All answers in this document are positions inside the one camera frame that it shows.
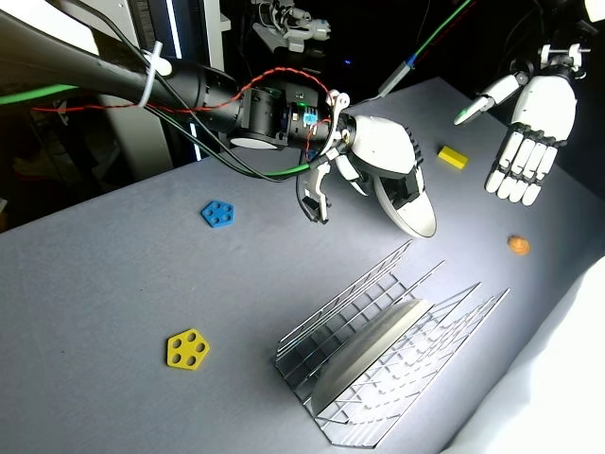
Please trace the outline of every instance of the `white zip tie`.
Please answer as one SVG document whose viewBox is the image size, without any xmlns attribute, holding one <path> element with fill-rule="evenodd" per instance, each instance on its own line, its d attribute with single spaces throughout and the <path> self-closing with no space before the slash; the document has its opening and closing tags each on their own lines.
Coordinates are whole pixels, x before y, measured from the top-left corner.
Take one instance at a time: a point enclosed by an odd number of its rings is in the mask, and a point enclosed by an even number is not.
<svg viewBox="0 0 605 454">
<path fill-rule="evenodd" d="M 160 62 L 160 52 L 162 52 L 163 44 L 159 41 L 153 45 L 153 52 L 151 53 L 151 60 L 149 61 L 149 69 L 147 70 L 147 82 L 145 82 L 145 90 L 143 96 L 137 104 L 137 107 L 145 107 L 149 98 L 151 97 L 151 89 L 153 88 L 153 82 L 155 80 L 155 73 L 157 72 L 157 66 Z"/>
</svg>

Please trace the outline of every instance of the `table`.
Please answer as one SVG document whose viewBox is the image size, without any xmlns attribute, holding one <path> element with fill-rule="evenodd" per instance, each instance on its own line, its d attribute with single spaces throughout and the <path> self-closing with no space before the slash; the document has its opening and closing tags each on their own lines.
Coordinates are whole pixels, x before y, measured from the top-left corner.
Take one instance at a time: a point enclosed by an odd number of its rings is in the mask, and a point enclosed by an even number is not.
<svg viewBox="0 0 605 454">
<path fill-rule="evenodd" d="M 506 129 L 489 115 L 455 128 L 467 102 L 432 79 L 355 108 L 406 124 L 423 149 L 438 232 L 412 244 L 402 278 L 445 259 L 421 296 L 512 288 L 379 454 L 438 452 L 604 250 L 605 203 L 557 167 L 531 208 L 483 190 Z M 438 161 L 443 144 L 469 156 L 462 172 Z M 295 160 L 242 153 L 259 166 Z M 0 451 L 341 452 L 274 369 L 274 347 L 408 236 L 338 176 L 325 190 L 321 226 L 293 183 L 206 159 L 2 234 Z M 235 206 L 233 226 L 200 217 L 213 199 Z M 509 251 L 511 234 L 530 240 L 530 255 Z M 212 345 L 194 373 L 164 364 L 165 340 L 189 327 Z"/>
</svg>

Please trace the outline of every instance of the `yellow pentagon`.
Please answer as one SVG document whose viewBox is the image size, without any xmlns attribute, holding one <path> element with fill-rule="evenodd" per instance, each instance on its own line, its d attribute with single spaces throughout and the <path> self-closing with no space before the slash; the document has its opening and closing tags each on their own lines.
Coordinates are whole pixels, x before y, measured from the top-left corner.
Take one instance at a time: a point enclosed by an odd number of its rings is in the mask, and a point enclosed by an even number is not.
<svg viewBox="0 0 605 454">
<path fill-rule="evenodd" d="M 168 339 L 166 364 L 195 371 L 210 352 L 210 344 L 196 328 L 183 331 Z"/>
</svg>

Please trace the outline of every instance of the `blue pentagon-shaped toy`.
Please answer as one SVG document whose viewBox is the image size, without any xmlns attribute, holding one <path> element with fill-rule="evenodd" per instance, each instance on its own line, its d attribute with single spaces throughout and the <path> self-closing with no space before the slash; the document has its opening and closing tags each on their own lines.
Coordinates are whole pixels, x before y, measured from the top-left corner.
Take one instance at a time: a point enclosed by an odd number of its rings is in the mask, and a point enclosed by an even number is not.
<svg viewBox="0 0 605 454">
<path fill-rule="evenodd" d="M 211 201 L 201 210 L 201 215 L 213 229 L 225 227 L 233 224 L 235 208 L 224 201 Z"/>
</svg>

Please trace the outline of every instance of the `dish rack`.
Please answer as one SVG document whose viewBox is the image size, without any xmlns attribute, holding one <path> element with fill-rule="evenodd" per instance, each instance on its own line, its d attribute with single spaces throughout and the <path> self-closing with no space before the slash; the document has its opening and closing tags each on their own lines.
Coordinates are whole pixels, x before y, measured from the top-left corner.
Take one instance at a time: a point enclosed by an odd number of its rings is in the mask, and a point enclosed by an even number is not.
<svg viewBox="0 0 605 454">
<path fill-rule="evenodd" d="M 311 417 L 311 393 L 322 366 L 382 310 L 414 299 L 412 291 L 443 265 L 441 261 L 412 285 L 405 286 L 393 270 L 410 244 L 411 240 L 279 341 L 275 366 Z M 477 283 L 434 304 L 344 393 L 313 418 L 330 443 L 375 448 L 385 439 L 510 291 L 506 289 L 462 312 L 463 304 L 480 286 Z"/>
</svg>

